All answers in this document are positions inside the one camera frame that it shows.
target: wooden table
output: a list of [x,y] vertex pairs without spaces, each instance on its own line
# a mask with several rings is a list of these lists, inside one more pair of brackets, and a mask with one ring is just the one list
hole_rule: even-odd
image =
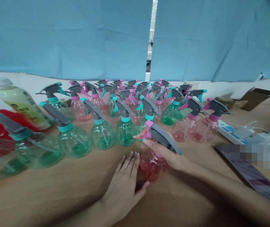
[[[248,112],[237,110],[222,120],[244,125],[254,120],[270,128],[270,98]],[[80,126],[90,131],[93,122]],[[56,127],[47,131],[58,134]],[[241,180],[211,147],[227,144],[220,134],[207,144],[178,143],[196,162],[237,181]],[[55,221],[97,201],[106,191],[122,156],[141,151],[136,141],[130,147],[115,145],[106,151],[93,149],[81,159],[64,158],[44,170],[28,169],[0,181],[0,226],[50,226]],[[257,167],[269,180],[270,170]],[[191,176],[169,170],[162,181],[149,186],[147,195],[116,226],[238,226],[246,221],[223,205],[213,191]]]

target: plastic bottle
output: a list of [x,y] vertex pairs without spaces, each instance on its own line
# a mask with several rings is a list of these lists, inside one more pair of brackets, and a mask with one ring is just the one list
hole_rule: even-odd
[[92,92],[91,102],[95,104],[105,115],[107,114],[107,105],[104,101],[99,97],[97,93],[97,87],[89,82],[85,82],[85,87],[88,88]]
[[[175,141],[157,124],[147,121],[148,132],[142,137],[152,138],[158,143],[167,147],[172,152],[182,155],[182,150],[177,146]],[[139,173],[145,181],[156,182],[161,179],[167,172],[168,164],[166,160],[156,151],[148,149],[141,155],[139,161]]]
[[110,95],[107,93],[107,91],[104,90],[104,86],[106,84],[108,84],[108,82],[109,82],[108,79],[104,79],[104,80],[100,80],[97,83],[95,83],[95,85],[97,85],[98,89],[99,89],[98,95],[104,101],[104,103],[107,103],[109,98],[110,98]]
[[174,125],[182,119],[184,116],[180,113],[179,108],[179,103],[181,98],[183,99],[183,95],[181,94],[180,91],[178,91],[176,88],[171,87],[170,88],[172,91],[171,93],[166,96],[167,98],[170,98],[171,96],[175,97],[175,100],[171,105],[169,105],[167,108],[164,109],[162,115],[161,115],[161,121],[165,125]]
[[32,96],[26,90],[13,86],[8,78],[0,78],[0,98],[38,131],[53,125],[52,121],[36,105]]
[[112,126],[104,120],[106,115],[97,105],[81,98],[86,108],[93,114],[94,125],[91,128],[91,139],[99,150],[108,150],[115,144],[115,132]]
[[181,143],[184,143],[186,139],[191,138],[196,131],[196,119],[200,113],[200,110],[203,111],[204,114],[208,115],[205,112],[204,107],[196,101],[191,96],[187,96],[188,101],[179,109],[188,108],[192,110],[190,114],[186,118],[178,121],[173,129],[172,129],[172,136],[173,138]]
[[135,113],[135,115],[131,116],[131,120],[133,121],[134,125],[138,125],[138,123],[141,121],[141,119],[145,116],[145,109],[143,109],[143,108],[137,109],[137,108],[141,105],[140,95],[146,96],[148,91],[149,90],[147,88],[145,88],[145,89],[137,92],[137,94],[135,96],[135,98],[137,99],[136,106],[134,109],[132,109],[132,111]]
[[74,119],[79,122],[86,122],[92,118],[92,114],[86,115],[86,108],[80,97],[78,96],[81,93],[82,87],[79,84],[73,85],[68,88],[71,94],[71,111],[73,113]]
[[56,138],[42,132],[33,132],[1,113],[0,124],[15,141],[15,153],[25,166],[44,169],[57,164],[63,157]]
[[46,102],[41,102],[40,105],[55,119],[60,132],[58,136],[59,145],[66,156],[78,159],[90,153],[93,144],[86,131],[74,126],[66,116],[52,105]]
[[157,110],[156,106],[150,100],[148,100],[143,95],[140,96],[140,99],[141,99],[141,105],[139,105],[137,109],[144,108],[146,110],[146,114],[145,114],[145,117],[141,119],[141,121],[139,122],[137,126],[137,130],[136,130],[137,135],[139,135],[143,131],[143,129],[146,127],[145,123],[148,120],[155,123],[154,113],[160,115],[160,112]]
[[212,98],[208,98],[207,100],[209,103],[204,106],[204,109],[212,109],[215,112],[209,115],[208,118],[197,121],[196,131],[193,136],[191,136],[191,139],[198,143],[205,143],[214,139],[219,127],[218,120],[222,114],[234,115],[224,104],[217,100]]
[[161,115],[164,111],[163,105],[162,105],[162,101],[163,101],[163,96],[166,94],[167,92],[167,88],[163,88],[160,92],[157,92],[155,98],[155,106],[156,109],[159,111],[160,115],[156,115],[155,116],[155,123],[158,124],[161,120]]
[[27,169],[16,157],[14,147],[14,141],[0,139],[0,178],[15,176]]
[[60,87],[62,83],[57,82],[55,84],[51,84],[43,88],[37,95],[46,95],[49,103],[56,107],[63,115],[70,119],[70,121],[74,120],[71,108],[65,104],[64,102],[58,100],[58,98],[54,95],[54,93],[60,93],[66,96],[70,96],[68,93],[64,92],[63,89]]
[[113,100],[121,112],[121,120],[118,122],[116,127],[116,140],[120,145],[128,147],[132,145],[134,141],[133,136],[136,135],[135,125],[130,119],[130,115],[135,114],[127,104],[119,98],[114,97]]

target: green spray bottle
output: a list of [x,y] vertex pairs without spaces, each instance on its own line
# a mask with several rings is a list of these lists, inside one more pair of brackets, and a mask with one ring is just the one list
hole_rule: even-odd
[[172,104],[170,104],[164,109],[161,115],[161,121],[165,125],[174,125],[179,119],[182,119],[184,117],[184,115],[182,115],[180,110],[178,109],[180,101],[181,99],[184,99],[184,96],[176,88],[170,87],[170,89],[171,93],[166,96],[166,99],[170,97],[175,97],[175,99]]
[[121,112],[121,120],[116,127],[116,139],[118,143],[124,147],[130,146],[136,135],[135,125],[131,121],[130,115],[134,116],[133,111],[118,97],[114,97],[113,100],[117,108]]
[[32,169],[45,169],[57,164],[63,157],[58,140],[42,132],[33,132],[0,113],[0,124],[15,141],[15,153],[19,161]]
[[92,150],[92,141],[85,130],[74,126],[71,121],[54,106],[46,102],[41,102],[40,105],[55,119],[59,129],[59,145],[66,156],[78,159],[86,156]]
[[74,120],[73,113],[70,107],[65,104],[64,102],[58,100],[58,98],[54,95],[54,93],[60,93],[66,96],[70,96],[68,93],[64,92],[63,89],[60,87],[62,83],[57,82],[55,84],[51,84],[43,88],[37,95],[46,95],[49,103],[56,107],[63,115],[70,119],[70,121]]
[[145,114],[145,117],[142,118],[142,120],[139,122],[137,126],[137,130],[136,130],[137,135],[139,135],[143,131],[143,129],[146,127],[145,123],[148,120],[155,123],[155,120],[154,120],[155,113],[158,115],[161,114],[159,110],[156,108],[156,106],[154,105],[154,103],[152,103],[149,99],[147,99],[143,95],[140,96],[140,99],[141,99],[141,105],[139,105],[137,109],[144,108],[146,110],[146,114]]
[[97,105],[81,98],[87,110],[93,114],[94,125],[91,128],[91,139],[99,150],[108,150],[115,144],[115,132],[112,126],[104,120],[106,115]]

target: spray nozzle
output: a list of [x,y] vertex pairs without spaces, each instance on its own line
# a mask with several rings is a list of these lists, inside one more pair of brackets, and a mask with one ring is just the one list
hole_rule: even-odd
[[48,104],[46,102],[41,102],[40,106],[45,109],[45,111],[55,119],[55,122],[58,127],[66,127],[71,123],[71,121],[63,115],[57,108]]
[[175,102],[180,102],[180,99],[184,99],[183,94],[180,91],[178,91],[178,89],[174,87],[170,87],[170,89],[172,91],[169,95],[166,96],[166,98],[175,97],[175,100],[174,100]]
[[121,99],[114,97],[113,100],[115,101],[115,108],[117,107],[121,111],[121,116],[125,119],[130,120],[130,115],[134,116],[135,114],[133,111],[125,104]]
[[158,143],[165,146],[172,152],[177,153],[179,155],[183,155],[182,150],[177,146],[176,142],[160,126],[158,126],[157,124],[153,123],[150,120],[146,121],[145,125],[147,126],[148,131],[141,139],[153,138]]
[[191,90],[189,96],[193,97],[196,96],[199,101],[202,103],[202,95],[203,93],[207,92],[207,90]]
[[0,113],[0,124],[4,126],[14,140],[17,140],[17,137],[22,140],[23,137],[27,138],[33,133],[29,128],[22,126],[2,113]]
[[35,94],[37,94],[37,95],[46,95],[47,98],[55,98],[56,96],[54,95],[54,93],[60,93],[60,94],[66,95],[66,96],[70,96],[68,93],[66,93],[61,88],[61,85],[62,85],[61,82],[51,84],[51,85],[46,86],[45,88],[43,88],[39,93],[35,93]]
[[212,115],[216,117],[221,117],[222,114],[234,115],[230,112],[230,110],[226,107],[226,105],[222,104],[221,102],[218,102],[217,100],[212,99],[212,98],[208,98],[207,101],[208,101],[208,104],[204,106],[204,109],[214,110],[215,112],[212,113]]
[[198,116],[199,114],[208,115],[208,113],[205,112],[205,109],[201,105],[201,103],[199,103],[197,100],[195,100],[191,96],[187,96],[186,98],[188,99],[188,101],[184,105],[182,105],[181,107],[179,107],[178,109],[191,108],[192,109],[191,114],[193,116]]
[[154,103],[152,103],[149,99],[147,99],[143,95],[141,95],[139,98],[141,99],[141,104],[136,108],[136,110],[145,108],[147,115],[150,117],[154,116],[154,113],[158,115],[161,114],[154,105]]
[[88,109],[88,112],[86,114],[89,114],[90,112],[93,114],[93,119],[95,123],[106,117],[106,115],[98,108],[98,106],[96,106],[91,101],[85,98],[81,98],[80,100],[84,103],[84,105]]

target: blue curtain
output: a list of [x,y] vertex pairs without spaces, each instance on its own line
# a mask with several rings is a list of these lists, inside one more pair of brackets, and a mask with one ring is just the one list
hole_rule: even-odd
[[0,0],[0,71],[144,80],[152,1]]
[[151,81],[270,78],[270,0],[158,2]]

